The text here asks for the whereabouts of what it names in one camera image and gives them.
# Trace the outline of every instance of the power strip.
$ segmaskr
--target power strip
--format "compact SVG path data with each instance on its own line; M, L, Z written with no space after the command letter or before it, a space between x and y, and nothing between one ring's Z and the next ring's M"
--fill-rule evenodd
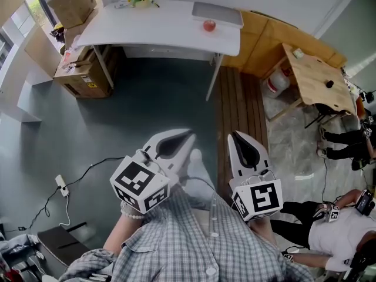
M65 184L65 182L64 182L63 177L61 176L61 174L59 174L57 177L55 177L55 180L56 180L58 186L61 187L60 191L61 191L62 196L63 197L68 196L69 190L66 187L66 184Z

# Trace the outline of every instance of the wooden floor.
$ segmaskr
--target wooden floor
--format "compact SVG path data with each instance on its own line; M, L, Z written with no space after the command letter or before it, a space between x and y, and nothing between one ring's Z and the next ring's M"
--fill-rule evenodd
M235 68L221 67L216 82L218 193L228 203L232 179L227 136L238 130L262 143L268 149L263 98L259 80Z

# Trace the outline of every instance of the white bucket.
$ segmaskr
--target white bucket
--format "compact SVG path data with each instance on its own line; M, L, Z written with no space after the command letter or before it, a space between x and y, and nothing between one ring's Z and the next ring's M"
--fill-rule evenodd
M266 96L276 98L289 86L290 80L286 77L281 68L278 68L263 81L262 90Z

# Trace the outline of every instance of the white desk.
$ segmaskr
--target white desk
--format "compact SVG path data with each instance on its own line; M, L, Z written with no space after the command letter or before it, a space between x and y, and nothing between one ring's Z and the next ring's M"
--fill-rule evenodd
M80 46L93 46L99 62L113 87L98 45L151 44L197 49L215 53L216 68L206 100L213 89L223 55L236 56L240 49L240 30L217 25L213 32L192 17L193 2L162 0L160 8L115 9L113 4L99 10L78 40Z

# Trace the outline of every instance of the white t-shirt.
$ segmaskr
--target white t-shirt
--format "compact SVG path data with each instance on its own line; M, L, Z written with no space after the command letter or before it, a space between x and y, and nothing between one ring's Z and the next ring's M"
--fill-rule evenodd
M376 231L376 221L361 215L355 208L342 209L336 221L315 221L308 243L311 250L332 256L326 264L326 270L347 271L358 243L369 231Z

